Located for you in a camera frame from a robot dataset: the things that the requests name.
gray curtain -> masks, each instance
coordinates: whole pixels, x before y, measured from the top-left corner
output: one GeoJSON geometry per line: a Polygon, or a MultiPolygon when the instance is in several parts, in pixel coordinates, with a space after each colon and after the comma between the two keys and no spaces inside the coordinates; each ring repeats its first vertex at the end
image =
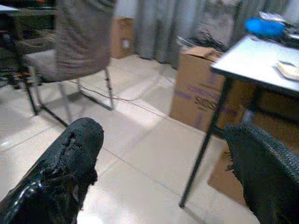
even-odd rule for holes
{"type": "MultiPolygon", "coordinates": [[[[208,1],[218,0],[138,0],[135,17],[135,51],[141,58],[157,59],[178,66],[176,37],[195,37],[197,25],[204,18],[208,1]]],[[[237,0],[223,0],[230,3],[237,0]]],[[[263,10],[282,13],[288,0],[242,0],[234,15],[230,45],[246,32],[244,22],[263,10]]]]}

black fabric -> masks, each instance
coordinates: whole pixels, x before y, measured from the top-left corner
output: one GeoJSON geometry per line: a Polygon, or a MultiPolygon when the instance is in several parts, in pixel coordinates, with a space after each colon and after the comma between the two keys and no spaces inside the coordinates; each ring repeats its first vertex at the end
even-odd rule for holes
{"type": "Polygon", "coordinates": [[[299,155],[263,129],[228,125],[232,169],[261,224],[299,223],[299,155]]]}
{"type": "Polygon", "coordinates": [[[75,224],[97,181],[103,140],[102,127],[90,118],[70,124],[0,202],[0,223],[75,224]]]}

box flap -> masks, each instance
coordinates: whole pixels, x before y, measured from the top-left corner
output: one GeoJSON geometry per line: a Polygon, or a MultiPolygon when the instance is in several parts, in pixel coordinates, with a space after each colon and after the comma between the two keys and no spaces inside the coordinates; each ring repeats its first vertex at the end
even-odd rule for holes
{"type": "Polygon", "coordinates": [[[206,48],[206,47],[199,47],[199,46],[188,49],[182,52],[182,54],[205,58],[212,62],[215,62],[218,59],[218,57],[222,55],[221,52],[217,51],[214,48],[206,48]]]}

chair leg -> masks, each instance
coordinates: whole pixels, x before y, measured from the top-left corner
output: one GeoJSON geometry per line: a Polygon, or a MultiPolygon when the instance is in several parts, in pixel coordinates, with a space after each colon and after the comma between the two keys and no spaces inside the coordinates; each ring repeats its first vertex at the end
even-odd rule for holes
{"type": "Polygon", "coordinates": [[[40,104],[40,106],[42,106],[43,101],[42,101],[41,92],[40,92],[40,89],[39,89],[39,86],[38,86],[39,83],[40,83],[40,79],[37,76],[36,70],[35,70],[34,67],[29,66],[28,69],[29,69],[30,76],[33,78],[33,85],[34,85],[34,89],[35,89],[35,92],[36,92],[37,101],[40,104]]]}
{"type": "Polygon", "coordinates": [[[107,69],[104,69],[104,71],[105,71],[105,80],[107,82],[107,89],[108,89],[108,94],[109,94],[109,99],[110,99],[110,105],[104,104],[102,101],[94,98],[92,95],[90,95],[89,93],[84,91],[84,88],[82,88],[82,86],[80,84],[80,79],[77,79],[78,90],[79,90],[79,92],[81,92],[84,96],[86,96],[90,100],[96,102],[97,104],[101,105],[102,107],[106,108],[107,110],[112,111],[112,110],[114,110],[114,102],[113,102],[113,97],[112,97],[111,80],[110,80],[109,71],[107,69]]]}
{"type": "Polygon", "coordinates": [[[57,82],[57,83],[58,83],[58,87],[59,87],[62,99],[64,101],[64,107],[65,107],[67,119],[70,124],[70,123],[72,123],[71,110],[70,110],[70,106],[69,106],[69,100],[65,93],[64,84],[62,82],[57,82]]]}

blue bowl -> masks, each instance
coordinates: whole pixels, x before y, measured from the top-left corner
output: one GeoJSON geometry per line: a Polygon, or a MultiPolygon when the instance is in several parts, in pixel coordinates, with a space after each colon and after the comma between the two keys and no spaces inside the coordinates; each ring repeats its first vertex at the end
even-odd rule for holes
{"type": "Polygon", "coordinates": [[[245,27],[249,32],[256,35],[273,37],[282,35],[285,25],[280,22],[262,19],[248,19],[245,23],[245,27]]]}

